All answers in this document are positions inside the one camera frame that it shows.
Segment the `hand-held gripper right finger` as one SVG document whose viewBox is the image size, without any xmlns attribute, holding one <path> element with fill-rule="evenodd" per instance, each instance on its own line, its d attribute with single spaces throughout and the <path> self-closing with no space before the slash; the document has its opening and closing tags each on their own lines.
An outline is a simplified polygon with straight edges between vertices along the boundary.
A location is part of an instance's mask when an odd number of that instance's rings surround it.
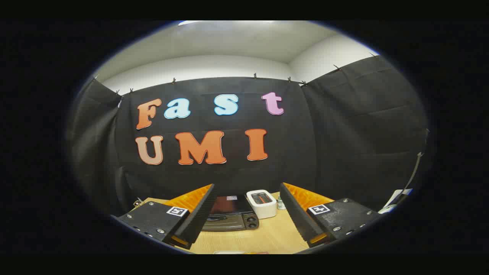
<svg viewBox="0 0 489 275">
<path fill-rule="evenodd" d="M 280 197 L 310 248 L 343 239 L 381 217 L 353 199 L 333 200 L 289 183 L 281 183 Z"/>
</svg>

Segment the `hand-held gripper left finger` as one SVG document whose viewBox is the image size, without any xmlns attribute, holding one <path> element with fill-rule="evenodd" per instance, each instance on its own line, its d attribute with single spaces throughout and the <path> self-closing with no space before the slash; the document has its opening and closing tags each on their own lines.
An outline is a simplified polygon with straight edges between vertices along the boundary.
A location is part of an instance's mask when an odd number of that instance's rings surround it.
<svg viewBox="0 0 489 275">
<path fill-rule="evenodd" d="M 111 215 L 111 219 L 152 242 L 190 249 L 198 239 L 216 198 L 213 183 L 174 197 L 155 194 L 123 214 Z"/>
</svg>

